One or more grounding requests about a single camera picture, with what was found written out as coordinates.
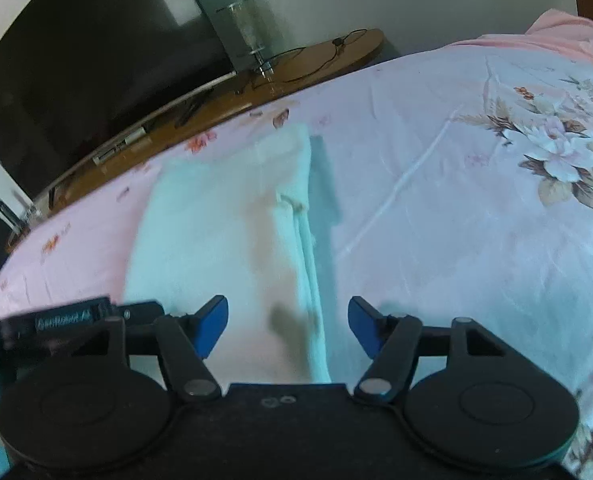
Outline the cream white knit sweater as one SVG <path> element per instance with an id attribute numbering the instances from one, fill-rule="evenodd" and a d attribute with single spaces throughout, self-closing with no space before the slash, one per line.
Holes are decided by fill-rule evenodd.
<path id="1" fill-rule="evenodd" d="M 222 385 L 329 382 L 309 222 L 311 138 L 294 124 L 211 162 L 169 162 L 152 188 L 123 302 L 171 315 L 228 301 L 208 357 Z"/>

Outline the pink floral bed sheet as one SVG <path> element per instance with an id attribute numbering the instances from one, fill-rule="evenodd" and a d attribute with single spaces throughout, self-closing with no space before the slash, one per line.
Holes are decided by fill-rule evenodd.
<path id="1" fill-rule="evenodd" d="M 473 318 L 577 398 L 566 463 L 593 479 L 593 22 L 556 10 L 522 35 L 396 58 L 177 144 L 45 221 L 0 274 L 0 320 L 123 302 L 169 162 L 221 159 L 294 124 L 311 138 L 309 222 L 329 382 L 367 366 L 361 296 L 428 325 Z"/>

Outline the silver set-top box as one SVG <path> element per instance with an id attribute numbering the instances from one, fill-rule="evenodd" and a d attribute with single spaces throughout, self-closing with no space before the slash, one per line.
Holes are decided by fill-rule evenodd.
<path id="1" fill-rule="evenodd" d="M 129 145 L 134 144 L 144 136 L 147 136 L 146 129 L 144 127 L 139 127 L 129 134 L 126 134 L 122 140 L 102 148 L 96 155 L 92 156 L 92 161 L 97 166 L 102 165 L 108 159 L 125 150 Z"/>

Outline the large black curved television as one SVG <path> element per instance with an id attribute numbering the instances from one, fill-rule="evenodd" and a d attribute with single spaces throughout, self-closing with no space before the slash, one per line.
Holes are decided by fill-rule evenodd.
<path id="1" fill-rule="evenodd" d="M 234 65 L 199 0 L 31 0 L 0 40 L 0 163 L 30 197 Z"/>

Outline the brown wooden tv cabinet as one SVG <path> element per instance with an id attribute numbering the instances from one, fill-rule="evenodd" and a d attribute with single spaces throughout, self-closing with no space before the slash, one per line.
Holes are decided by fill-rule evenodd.
<path id="1" fill-rule="evenodd" d="M 102 165 L 88 160 L 48 192 L 49 217 L 101 188 L 155 155 L 186 142 L 227 120 L 257 107 L 290 96 L 354 72 L 381 53 L 385 33 L 377 28 L 355 29 L 310 47 L 298 47 L 274 55 L 275 74 L 265 79 L 253 72 L 242 73 L 199 96 L 183 99 L 158 117 L 147 120 L 147 136 Z"/>

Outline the glass cylinder table lamp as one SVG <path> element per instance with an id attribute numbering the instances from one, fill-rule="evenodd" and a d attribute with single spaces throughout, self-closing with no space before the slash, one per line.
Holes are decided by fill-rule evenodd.
<path id="1" fill-rule="evenodd" d="M 255 0 L 238 0 L 222 6 L 216 14 L 236 29 L 244 49 L 240 56 L 253 61 L 254 72 L 270 79 L 275 74 L 272 62 L 265 56 L 267 49 L 263 22 Z"/>

